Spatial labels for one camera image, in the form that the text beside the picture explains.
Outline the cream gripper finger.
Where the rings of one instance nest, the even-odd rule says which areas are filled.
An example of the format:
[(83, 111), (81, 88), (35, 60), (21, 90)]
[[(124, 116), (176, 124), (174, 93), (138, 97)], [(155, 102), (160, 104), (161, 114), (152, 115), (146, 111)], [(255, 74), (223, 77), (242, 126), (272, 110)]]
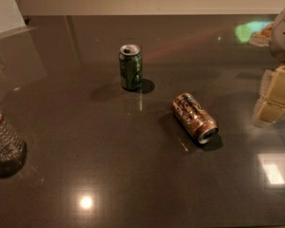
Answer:
[(274, 124), (285, 113), (285, 65), (275, 70), (266, 69), (256, 101), (253, 125), (266, 127)]

